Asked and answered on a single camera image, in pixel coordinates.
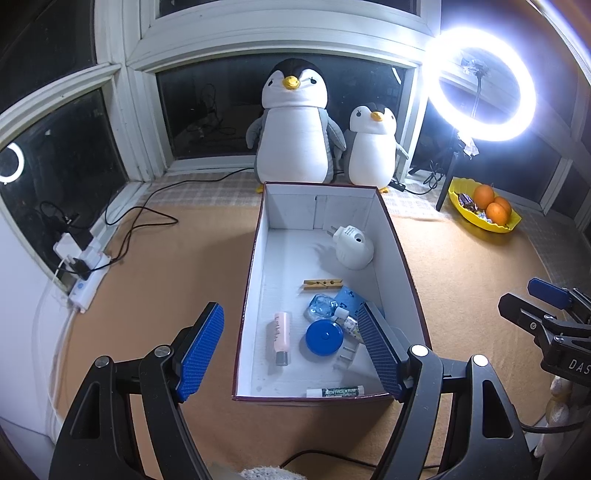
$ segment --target box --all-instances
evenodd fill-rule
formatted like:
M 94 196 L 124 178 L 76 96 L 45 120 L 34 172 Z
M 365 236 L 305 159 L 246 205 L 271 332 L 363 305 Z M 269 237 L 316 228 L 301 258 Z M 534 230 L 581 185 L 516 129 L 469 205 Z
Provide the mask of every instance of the box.
M 374 243 L 374 258 L 349 270 L 336 258 L 331 228 L 353 225 Z M 410 344 L 430 347 L 413 279 L 388 211 L 377 189 L 325 184 L 267 183 L 256 227 L 242 311 L 233 397 L 259 402 L 342 402 L 386 396 L 365 345 L 345 334 L 334 355 L 320 357 L 305 341 L 310 321 L 304 311 L 316 293 L 303 281 L 341 278 L 375 303 Z M 290 312 L 289 364 L 275 365 L 274 315 Z M 363 385 L 362 397 L 306 398 L 312 388 Z

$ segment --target silver bolt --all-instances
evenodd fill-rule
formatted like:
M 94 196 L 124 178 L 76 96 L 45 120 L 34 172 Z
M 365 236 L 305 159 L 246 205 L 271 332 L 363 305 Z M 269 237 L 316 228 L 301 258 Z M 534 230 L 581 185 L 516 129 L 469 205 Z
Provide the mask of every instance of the silver bolt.
M 95 366 L 98 368 L 103 368 L 109 365 L 109 357 L 106 355 L 100 356 L 95 360 Z
M 488 358 L 484 355 L 474 355 L 472 359 L 474 360 L 474 363 L 479 367 L 485 367 L 488 365 Z
M 154 355 L 156 355 L 158 358 L 168 356 L 170 355 L 170 347 L 168 345 L 160 345 L 159 347 L 156 347 L 156 350 L 154 350 Z
M 429 353 L 429 350 L 424 345 L 413 345 L 410 351 L 416 356 L 426 356 Z

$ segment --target yellow bowl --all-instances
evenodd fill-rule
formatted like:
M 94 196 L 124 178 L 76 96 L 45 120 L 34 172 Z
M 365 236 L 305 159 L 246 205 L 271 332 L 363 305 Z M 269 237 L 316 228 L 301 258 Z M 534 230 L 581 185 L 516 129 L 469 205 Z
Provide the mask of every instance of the yellow bowl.
M 521 217 L 515 211 L 514 208 L 512 209 L 511 217 L 509 218 L 509 222 L 507 222 L 507 225 L 501 226 L 497 225 L 496 223 L 488 223 L 486 220 L 480 218 L 477 214 L 471 212 L 470 210 L 466 210 L 463 206 L 460 205 L 460 202 L 457 199 L 457 194 L 465 193 L 466 195 L 472 197 L 472 195 L 474 194 L 474 190 L 476 190 L 476 187 L 478 187 L 478 185 L 481 184 L 472 179 L 453 179 L 451 185 L 449 186 L 449 199 L 452 201 L 457 211 L 460 212 L 462 216 L 470 223 L 473 223 L 474 225 L 479 226 L 484 230 L 488 230 L 489 232 L 511 232 L 521 221 Z

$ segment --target orange fruit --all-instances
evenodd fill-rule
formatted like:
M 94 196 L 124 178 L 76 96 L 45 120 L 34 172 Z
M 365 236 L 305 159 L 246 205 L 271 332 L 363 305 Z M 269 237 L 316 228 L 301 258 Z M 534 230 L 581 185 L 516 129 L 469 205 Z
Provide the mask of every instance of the orange fruit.
M 507 202 L 507 200 L 505 200 L 503 197 L 497 197 L 495 198 L 495 203 L 501 205 L 505 210 L 507 210 L 507 215 L 509 215 L 509 217 L 511 216 L 511 212 L 513 211 L 513 209 L 511 208 L 511 204 Z
M 507 210 L 497 202 L 492 202 L 486 207 L 486 216 L 499 226 L 505 226 L 509 221 Z
M 490 185 L 478 185 L 471 197 L 480 210 L 486 210 L 486 208 L 495 201 L 495 191 Z

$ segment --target large penguin plush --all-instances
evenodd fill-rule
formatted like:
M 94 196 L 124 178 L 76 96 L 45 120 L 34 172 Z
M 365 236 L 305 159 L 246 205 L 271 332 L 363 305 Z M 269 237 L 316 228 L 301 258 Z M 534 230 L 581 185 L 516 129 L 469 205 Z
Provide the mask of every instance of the large penguin plush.
M 261 183 L 321 183 L 333 177 L 330 143 L 346 148 L 339 126 L 326 112 L 328 94 L 318 67 L 302 59 L 275 65 L 262 90 L 262 116 L 246 132 L 256 151 L 255 173 Z
M 395 133 L 396 119 L 384 105 L 367 103 L 353 110 L 345 132 L 349 148 L 343 156 L 343 170 L 350 183 L 388 191 L 396 169 L 396 150 L 408 158 Z

